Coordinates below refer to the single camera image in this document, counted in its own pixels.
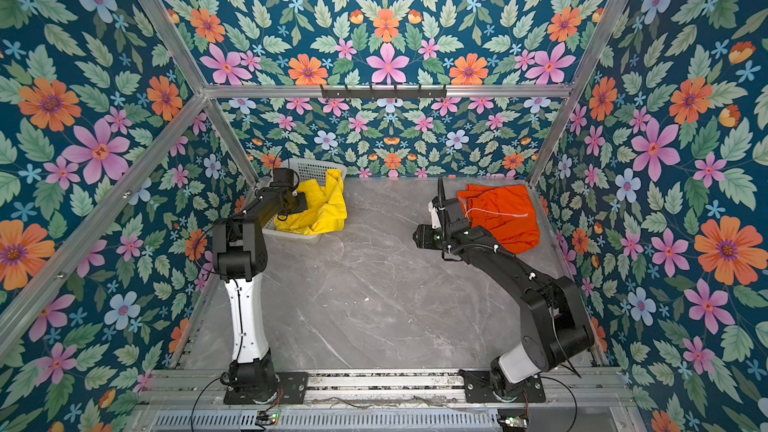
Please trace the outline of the yellow shorts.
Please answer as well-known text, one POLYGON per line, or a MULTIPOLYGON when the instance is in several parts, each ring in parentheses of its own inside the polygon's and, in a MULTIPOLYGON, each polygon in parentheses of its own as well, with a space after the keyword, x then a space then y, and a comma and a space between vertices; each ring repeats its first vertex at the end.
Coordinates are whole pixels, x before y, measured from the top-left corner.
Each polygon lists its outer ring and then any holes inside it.
POLYGON ((325 172, 325 185, 316 179, 302 182, 298 191, 305 194, 308 209, 289 215, 285 220, 276 219, 275 229, 294 235, 322 235, 344 229, 348 217, 344 199, 344 178, 340 169, 325 172))

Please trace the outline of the orange shorts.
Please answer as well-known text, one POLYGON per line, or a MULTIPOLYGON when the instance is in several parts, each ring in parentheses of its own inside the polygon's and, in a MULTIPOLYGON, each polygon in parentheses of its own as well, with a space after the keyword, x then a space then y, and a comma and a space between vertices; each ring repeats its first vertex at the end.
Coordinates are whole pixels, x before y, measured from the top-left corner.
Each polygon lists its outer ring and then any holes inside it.
POLYGON ((507 251, 522 254, 540 244, 536 211, 525 186, 470 184, 457 198, 471 225, 489 231, 507 251))

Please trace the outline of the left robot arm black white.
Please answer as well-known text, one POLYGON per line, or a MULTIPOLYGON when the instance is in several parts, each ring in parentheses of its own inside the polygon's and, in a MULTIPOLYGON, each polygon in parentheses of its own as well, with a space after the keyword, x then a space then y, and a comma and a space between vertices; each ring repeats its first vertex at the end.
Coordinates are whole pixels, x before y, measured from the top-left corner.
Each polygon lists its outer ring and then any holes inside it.
POLYGON ((297 172, 277 168, 269 185, 256 190, 251 202, 215 222, 212 229, 213 271, 224 281, 232 315, 232 360, 220 378, 227 405, 267 404, 279 397, 280 379, 261 305, 262 273, 268 263, 263 228, 276 217, 307 210, 298 186, 297 172))

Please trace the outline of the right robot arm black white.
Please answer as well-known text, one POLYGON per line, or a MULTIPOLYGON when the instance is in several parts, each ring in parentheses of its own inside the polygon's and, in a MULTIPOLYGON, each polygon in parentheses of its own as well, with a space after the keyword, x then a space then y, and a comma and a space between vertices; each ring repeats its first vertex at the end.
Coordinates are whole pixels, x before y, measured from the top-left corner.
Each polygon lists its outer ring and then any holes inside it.
POLYGON ((482 227, 421 224, 413 240, 421 249, 438 250, 448 261, 460 260, 486 273, 517 303, 520 339, 490 366, 490 388, 498 398, 516 398, 530 379, 593 345, 590 318, 570 278, 534 269, 482 227))

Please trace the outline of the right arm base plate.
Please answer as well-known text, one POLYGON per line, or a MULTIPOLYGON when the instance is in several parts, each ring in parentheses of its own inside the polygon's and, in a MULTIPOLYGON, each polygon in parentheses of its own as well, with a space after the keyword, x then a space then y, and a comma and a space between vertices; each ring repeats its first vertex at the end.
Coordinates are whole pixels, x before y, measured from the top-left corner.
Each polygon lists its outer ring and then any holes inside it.
POLYGON ((531 376, 518 383, 506 380, 496 370, 459 370, 464 381, 465 400, 468 403, 544 403, 546 395, 542 381, 531 376))

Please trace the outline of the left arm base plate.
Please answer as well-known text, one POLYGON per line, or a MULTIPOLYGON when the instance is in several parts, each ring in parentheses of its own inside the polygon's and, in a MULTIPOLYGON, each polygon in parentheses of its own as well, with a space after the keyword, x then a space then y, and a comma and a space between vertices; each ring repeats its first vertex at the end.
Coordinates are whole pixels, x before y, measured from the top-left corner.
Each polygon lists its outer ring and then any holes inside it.
POLYGON ((226 387, 224 403, 227 405, 302 404, 308 380, 306 372, 278 372, 266 380, 257 379, 254 384, 232 379, 227 372, 220 377, 226 387))

